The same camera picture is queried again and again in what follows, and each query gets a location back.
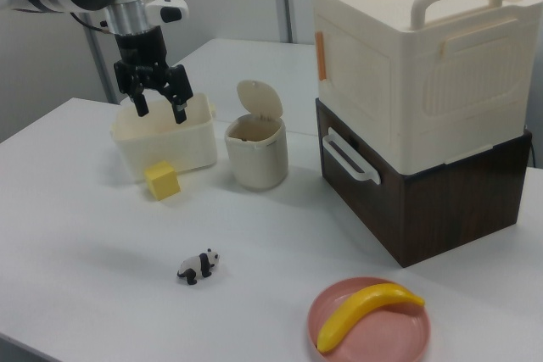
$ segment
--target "white drawer handle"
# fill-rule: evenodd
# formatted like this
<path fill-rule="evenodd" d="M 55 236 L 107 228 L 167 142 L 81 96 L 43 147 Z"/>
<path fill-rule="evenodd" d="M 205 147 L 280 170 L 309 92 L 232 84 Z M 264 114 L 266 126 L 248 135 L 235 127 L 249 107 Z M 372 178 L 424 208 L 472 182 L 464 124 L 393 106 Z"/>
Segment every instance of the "white drawer handle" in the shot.
<path fill-rule="evenodd" d="M 353 168 L 349 162 L 338 153 L 338 151 L 330 144 L 333 142 L 341 151 L 349 157 L 358 167 L 362 169 L 362 173 Z M 322 138 L 322 146 L 329 152 L 332 157 L 353 177 L 358 181 L 373 180 L 377 185 L 381 184 L 381 177 L 371 164 L 369 164 L 354 148 L 350 146 L 338 133 L 332 128 L 328 129 L 328 134 Z"/>

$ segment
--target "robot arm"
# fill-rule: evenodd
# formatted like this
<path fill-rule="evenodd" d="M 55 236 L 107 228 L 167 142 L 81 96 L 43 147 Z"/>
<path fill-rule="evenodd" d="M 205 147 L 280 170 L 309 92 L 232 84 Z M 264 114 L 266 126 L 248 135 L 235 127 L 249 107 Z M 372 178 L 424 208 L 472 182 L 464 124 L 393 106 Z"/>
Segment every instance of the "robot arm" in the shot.
<path fill-rule="evenodd" d="M 182 65 L 170 67 L 160 26 L 188 17 L 183 0 L 0 0 L 0 8 L 34 13 L 90 12 L 103 9 L 109 31 L 115 35 L 121 60 L 115 63 L 119 89 L 148 113 L 144 88 L 152 88 L 171 103 L 177 123 L 193 92 Z"/>

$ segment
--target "small trash can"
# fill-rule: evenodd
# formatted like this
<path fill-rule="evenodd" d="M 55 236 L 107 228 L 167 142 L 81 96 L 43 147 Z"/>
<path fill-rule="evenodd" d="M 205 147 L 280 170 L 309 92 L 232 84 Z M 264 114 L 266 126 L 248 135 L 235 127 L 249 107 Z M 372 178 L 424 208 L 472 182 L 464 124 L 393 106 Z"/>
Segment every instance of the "small trash can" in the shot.
<path fill-rule="evenodd" d="M 288 172 L 281 100 L 271 86 L 259 81 L 241 81 L 238 96 L 249 114 L 234 121 L 225 134 L 232 171 L 243 187 L 272 188 Z"/>

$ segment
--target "orange tab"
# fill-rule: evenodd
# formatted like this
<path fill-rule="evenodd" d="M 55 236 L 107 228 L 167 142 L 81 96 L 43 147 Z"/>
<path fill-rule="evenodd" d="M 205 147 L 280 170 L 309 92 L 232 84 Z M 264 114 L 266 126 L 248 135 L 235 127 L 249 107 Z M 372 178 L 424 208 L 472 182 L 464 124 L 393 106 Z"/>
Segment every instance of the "orange tab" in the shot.
<path fill-rule="evenodd" d="M 319 81 L 326 80 L 326 64 L 324 62 L 324 37 L 322 31 L 315 33 L 316 65 L 319 70 Z"/>

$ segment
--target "dark wooden box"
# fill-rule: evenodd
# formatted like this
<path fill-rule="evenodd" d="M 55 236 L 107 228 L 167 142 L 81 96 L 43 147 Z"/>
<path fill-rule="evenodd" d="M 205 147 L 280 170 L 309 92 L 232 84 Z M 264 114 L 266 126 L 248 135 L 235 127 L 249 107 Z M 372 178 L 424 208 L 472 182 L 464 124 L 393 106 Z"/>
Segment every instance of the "dark wooden box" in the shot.
<path fill-rule="evenodd" d="M 415 175 L 396 172 L 316 100 L 322 175 L 403 267 L 517 222 L 532 135 Z M 381 177 L 357 181 L 322 147 L 332 128 Z"/>

